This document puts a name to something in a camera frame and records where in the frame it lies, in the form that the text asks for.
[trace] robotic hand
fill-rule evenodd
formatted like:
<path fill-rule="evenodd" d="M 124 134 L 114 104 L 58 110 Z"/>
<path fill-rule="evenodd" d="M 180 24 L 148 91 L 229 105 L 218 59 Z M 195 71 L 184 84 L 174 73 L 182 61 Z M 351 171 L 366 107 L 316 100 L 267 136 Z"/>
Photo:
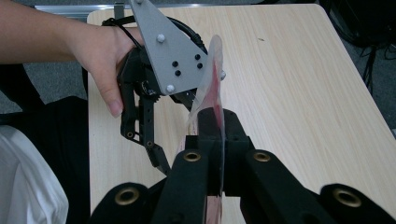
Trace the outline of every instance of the robotic hand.
<path fill-rule="evenodd" d="M 212 108 L 198 114 L 198 135 L 186 136 L 185 150 L 171 170 L 154 143 L 154 103 L 170 95 L 191 110 L 207 52 L 194 31 L 167 19 L 149 0 L 131 0 L 131 7 L 134 19 L 119 22 L 136 20 L 145 47 L 130 52 L 118 77 L 125 106 L 120 130 L 144 146 L 152 165 L 167 177 L 149 189 L 135 183 L 115 187 L 96 207 L 91 223 L 205 223 L 206 196 L 223 192 L 241 198 L 247 223 L 396 223 L 356 189 L 333 184 L 317 195 L 304 188 L 274 154 L 253 146 L 238 117 L 226 109 L 223 192 L 217 176 L 221 142 Z"/>

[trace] gray metal plate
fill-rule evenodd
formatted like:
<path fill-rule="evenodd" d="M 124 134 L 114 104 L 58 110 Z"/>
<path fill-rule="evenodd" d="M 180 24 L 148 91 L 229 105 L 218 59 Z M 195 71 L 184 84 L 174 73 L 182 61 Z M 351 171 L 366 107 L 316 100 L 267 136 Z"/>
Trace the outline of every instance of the gray metal plate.
<path fill-rule="evenodd" d="M 131 8 L 145 41 L 161 94 L 197 88 L 205 71 L 207 56 L 149 0 L 131 0 Z M 164 36 L 162 43 L 157 40 L 158 35 Z M 199 60 L 195 59 L 196 54 L 201 56 Z M 173 91 L 169 91 L 170 86 L 174 87 Z"/>

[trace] mounting hole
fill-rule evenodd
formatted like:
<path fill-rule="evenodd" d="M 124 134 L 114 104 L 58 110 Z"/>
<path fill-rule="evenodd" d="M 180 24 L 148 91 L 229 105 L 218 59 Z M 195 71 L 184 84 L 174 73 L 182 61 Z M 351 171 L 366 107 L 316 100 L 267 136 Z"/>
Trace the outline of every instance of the mounting hole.
<path fill-rule="evenodd" d="M 269 160 L 271 160 L 271 157 L 268 156 L 267 154 L 263 153 L 263 152 L 254 153 L 253 158 L 256 161 L 269 161 Z"/>
<path fill-rule="evenodd" d="M 198 161 L 201 159 L 201 155 L 196 152 L 189 152 L 184 155 L 184 160 L 186 161 Z"/>
<path fill-rule="evenodd" d="M 139 190 L 136 188 L 121 189 L 117 194 L 115 201 L 118 205 L 128 205 L 136 202 L 139 198 Z"/>
<path fill-rule="evenodd" d="M 361 199 L 345 189 L 335 189 L 332 196 L 339 202 L 349 207 L 360 207 Z"/>

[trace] human arm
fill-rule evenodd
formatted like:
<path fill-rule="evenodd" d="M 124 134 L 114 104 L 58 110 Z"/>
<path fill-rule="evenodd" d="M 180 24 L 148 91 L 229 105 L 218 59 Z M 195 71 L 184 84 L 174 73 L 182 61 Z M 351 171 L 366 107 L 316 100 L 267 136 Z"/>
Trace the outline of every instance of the human arm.
<path fill-rule="evenodd" d="M 100 27 L 0 0 L 0 63 L 78 60 L 93 76 L 111 114 L 122 111 L 117 68 L 134 47 L 117 27 Z M 137 29 L 129 29 L 141 41 Z"/>

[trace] fingernail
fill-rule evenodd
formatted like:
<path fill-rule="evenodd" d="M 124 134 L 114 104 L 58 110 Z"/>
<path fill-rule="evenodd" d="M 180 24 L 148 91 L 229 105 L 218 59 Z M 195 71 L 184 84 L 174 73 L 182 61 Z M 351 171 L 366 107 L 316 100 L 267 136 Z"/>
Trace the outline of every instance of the fingernail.
<path fill-rule="evenodd" d="M 118 101 L 110 102 L 107 105 L 107 107 L 108 107 L 108 110 L 110 111 L 111 115 L 114 118 L 119 117 L 120 114 L 122 113 L 122 106 L 121 106 L 120 102 L 118 102 Z"/>

